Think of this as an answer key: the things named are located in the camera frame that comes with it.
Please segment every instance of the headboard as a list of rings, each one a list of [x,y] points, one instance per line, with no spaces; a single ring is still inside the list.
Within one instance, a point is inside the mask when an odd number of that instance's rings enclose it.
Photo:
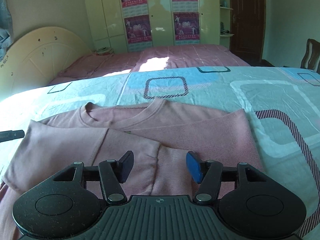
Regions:
[[[26,90],[46,86],[59,71],[91,50],[74,33],[44,27],[15,42],[0,62],[0,101]]]

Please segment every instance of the bed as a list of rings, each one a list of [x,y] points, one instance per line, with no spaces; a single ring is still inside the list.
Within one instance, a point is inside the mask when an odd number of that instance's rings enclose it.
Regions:
[[[320,235],[320,75],[269,67],[191,67],[97,77],[15,94],[0,103],[0,130],[80,107],[132,105],[155,97],[233,112],[243,108],[265,173],[307,207],[299,232]],[[2,174],[19,140],[0,144]]]
[[[74,33],[60,27],[34,30],[0,62],[0,100],[46,85],[105,75],[194,66],[249,66],[220,45],[149,48],[126,54],[93,54]]]

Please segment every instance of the chair backrest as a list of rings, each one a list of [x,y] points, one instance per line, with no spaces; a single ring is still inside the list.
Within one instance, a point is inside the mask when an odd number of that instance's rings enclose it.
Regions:
[[[307,50],[304,55],[301,68],[312,69],[320,74],[320,42],[308,39],[307,41]]]

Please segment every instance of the blue curtain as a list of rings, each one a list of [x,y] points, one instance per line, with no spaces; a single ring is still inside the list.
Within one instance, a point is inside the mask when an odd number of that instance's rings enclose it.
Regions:
[[[13,42],[12,18],[8,10],[7,0],[0,0],[0,60]]]

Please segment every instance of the corner shelf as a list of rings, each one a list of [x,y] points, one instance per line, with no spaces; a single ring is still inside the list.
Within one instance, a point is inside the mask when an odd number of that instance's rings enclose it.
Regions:
[[[233,10],[232,8],[229,8],[229,7],[223,7],[223,6],[220,6],[220,9]]]
[[[232,37],[234,34],[228,33],[228,34],[220,34],[220,37]]]

